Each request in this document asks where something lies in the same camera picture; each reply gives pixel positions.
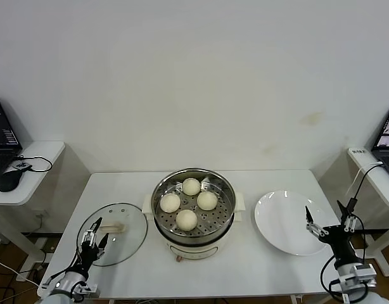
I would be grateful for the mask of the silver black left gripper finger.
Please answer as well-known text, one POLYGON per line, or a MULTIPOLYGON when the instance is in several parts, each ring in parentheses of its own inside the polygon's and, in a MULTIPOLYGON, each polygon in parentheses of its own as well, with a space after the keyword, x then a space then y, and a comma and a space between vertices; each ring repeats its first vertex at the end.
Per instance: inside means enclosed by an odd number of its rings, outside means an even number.
POLYGON ((82 236, 82 243, 87 242, 88 244, 95 244, 96 242, 96 233, 98 229, 100 228, 101 222, 103 218, 100 217, 95 221, 89 229, 85 231, 85 233, 82 236))
POLYGON ((108 242, 109 233, 106 233, 98 244, 98 257, 101 257, 105 252, 105 247, 108 242))

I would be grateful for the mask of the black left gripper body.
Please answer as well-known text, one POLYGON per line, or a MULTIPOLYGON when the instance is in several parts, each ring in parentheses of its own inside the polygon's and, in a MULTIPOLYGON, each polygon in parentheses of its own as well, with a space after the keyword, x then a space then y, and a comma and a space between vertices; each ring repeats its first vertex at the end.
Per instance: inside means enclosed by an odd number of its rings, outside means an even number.
POLYGON ((81 251, 79 253, 79 265, 82 269, 90 269, 93 262, 98 259, 98 255, 99 248, 97 244, 84 241, 81 244, 81 251))

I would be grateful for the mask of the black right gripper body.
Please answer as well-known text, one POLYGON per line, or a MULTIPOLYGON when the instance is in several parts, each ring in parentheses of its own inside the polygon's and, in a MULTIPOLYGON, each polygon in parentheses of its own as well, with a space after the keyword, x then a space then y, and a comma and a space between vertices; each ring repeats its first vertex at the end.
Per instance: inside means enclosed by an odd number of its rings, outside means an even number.
POLYGON ((355 232, 346 231, 341 225, 326 226, 319 240, 328 244, 335 257, 335 265, 347 265, 356 262, 356 254, 350 241, 355 232))

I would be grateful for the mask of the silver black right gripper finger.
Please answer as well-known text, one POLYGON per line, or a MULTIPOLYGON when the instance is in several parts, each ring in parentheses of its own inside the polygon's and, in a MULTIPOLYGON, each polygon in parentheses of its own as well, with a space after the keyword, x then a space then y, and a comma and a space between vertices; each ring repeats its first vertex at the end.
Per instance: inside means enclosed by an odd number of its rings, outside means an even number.
POLYGON ((308 206, 305 206, 305 214, 307 221, 306 229, 320 242, 326 243, 327 237, 329 236, 329 232, 325 228, 321 227, 320 225, 317 225, 314 222, 314 219, 310 213, 308 206))
POLYGON ((341 225, 344 226, 345 232, 355 232, 355 226, 357 217, 354 215, 354 208, 357 204, 357 200, 350 199, 346 206, 341 201, 337 200, 337 205, 341 211, 341 225))

